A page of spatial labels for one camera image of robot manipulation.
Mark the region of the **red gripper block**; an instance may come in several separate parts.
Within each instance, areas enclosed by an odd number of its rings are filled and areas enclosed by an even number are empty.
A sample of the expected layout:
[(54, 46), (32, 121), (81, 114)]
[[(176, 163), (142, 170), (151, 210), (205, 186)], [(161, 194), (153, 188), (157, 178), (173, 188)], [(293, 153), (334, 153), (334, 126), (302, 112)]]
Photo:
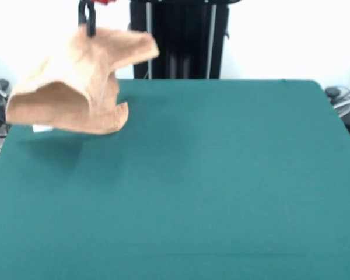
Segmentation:
[[(89, 17), (87, 19), (87, 35), (89, 37), (94, 37), (96, 34), (96, 10), (95, 3), (100, 3), (102, 5), (108, 5), (111, 2), (116, 2), (117, 0), (93, 0), (93, 2), (87, 3), (87, 8), (89, 11)], [(86, 0), (80, 0), (78, 3), (78, 25), (86, 23)]]

